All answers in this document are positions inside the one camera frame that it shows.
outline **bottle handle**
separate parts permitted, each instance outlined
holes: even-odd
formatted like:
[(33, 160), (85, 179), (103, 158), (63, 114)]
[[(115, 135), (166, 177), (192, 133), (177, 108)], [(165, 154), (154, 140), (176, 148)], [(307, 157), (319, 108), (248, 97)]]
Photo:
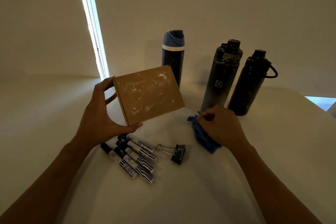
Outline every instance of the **bottle handle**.
[(267, 75), (265, 75), (263, 77), (264, 78), (277, 78), (278, 77), (278, 72), (275, 70), (275, 68), (272, 67), (272, 66), (269, 66), (269, 68), (273, 70), (273, 72), (275, 73), (275, 75), (273, 75), (273, 76), (267, 76)]

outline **microfiber cloth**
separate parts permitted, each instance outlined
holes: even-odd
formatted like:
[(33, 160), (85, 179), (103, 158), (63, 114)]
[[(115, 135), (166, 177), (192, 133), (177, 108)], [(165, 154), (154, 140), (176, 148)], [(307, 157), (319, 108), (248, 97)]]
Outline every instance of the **microfiber cloth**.
[(196, 141), (203, 146), (208, 152), (213, 154), (218, 148), (221, 147), (219, 143), (213, 140), (197, 122), (197, 116), (189, 116), (187, 121), (192, 122), (192, 129), (194, 130)]

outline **person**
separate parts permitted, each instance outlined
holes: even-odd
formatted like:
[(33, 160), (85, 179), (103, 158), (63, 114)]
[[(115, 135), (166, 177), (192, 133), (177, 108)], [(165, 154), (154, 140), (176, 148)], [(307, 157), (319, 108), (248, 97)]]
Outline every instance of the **person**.
[[(142, 123), (129, 127), (113, 122), (104, 91), (112, 78), (98, 83), (78, 131), (42, 175), (0, 216), (4, 223), (54, 223), (69, 186), (93, 147), (123, 133), (133, 133)], [(237, 159), (267, 223), (320, 223), (315, 215), (276, 177), (248, 142), (235, 114), (219, 105), (198, 117), (202, 128)]]

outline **marker label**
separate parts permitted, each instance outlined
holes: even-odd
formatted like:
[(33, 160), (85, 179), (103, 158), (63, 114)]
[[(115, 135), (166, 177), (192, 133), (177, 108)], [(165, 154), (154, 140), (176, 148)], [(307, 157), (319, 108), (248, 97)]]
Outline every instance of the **marker label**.
[(134, 171), (122, 158), (118, 156), (118, 154), (115, 153), (115, 151), (111, 150), (108, 154), (113, 160), (118, 162), (119, 166), (121, 166), (132, 178), (138, 175), (136, 171)]
[(135, 150), (136, 152), (138, 152), (141, 156), (147, 158), (148, 160), (155, 162), (156, 161), (156, 157), (149, 153), (148, 151), (146, 151), (145, 149), (142, 149), (140, 146), (138, 146), (137, 144), (133, 143), (132, 141), (127, 141), (127, 145), (129, 147), (131, 147), (133, 150)]
[(129, 155), (124, 156), (124, 161), (130, 164), (130, 166), (139, 174), (141, 175), (149, 184), (153, 182), (153, 177), (148, 174), (145, 169), (138, 164), (133, 158), (131, 158)]
[(133, 136), (132, 134), (127, 134), (126, 138), (131, 140), (133, 143), (136, 143), (137, 145), (139, 145), (140, 147), (144, 148), (146, 151), (153, 153), (154, 149), (149, 146), (148, 144), (142, 142), (139, 138), (137, 138), (136, 136)]
[(133, 151), (131, 148), (127, 147), (125, 149), (125, 152), (130, 155), (136, 162), (138, 162), (145, 170), (149, 173), (154, 172), (154, 167), (152, 167), (150, 164), (148, 164), (143, 158), (140, 157), (135, 151)]

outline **bottle logo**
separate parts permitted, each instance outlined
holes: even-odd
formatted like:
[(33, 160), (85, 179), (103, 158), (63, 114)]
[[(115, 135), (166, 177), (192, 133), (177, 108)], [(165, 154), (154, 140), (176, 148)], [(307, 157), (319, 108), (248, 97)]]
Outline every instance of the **bottle logo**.
[(221, 88), (223, 86), (223, 82), (216, 81), (215, 86)]

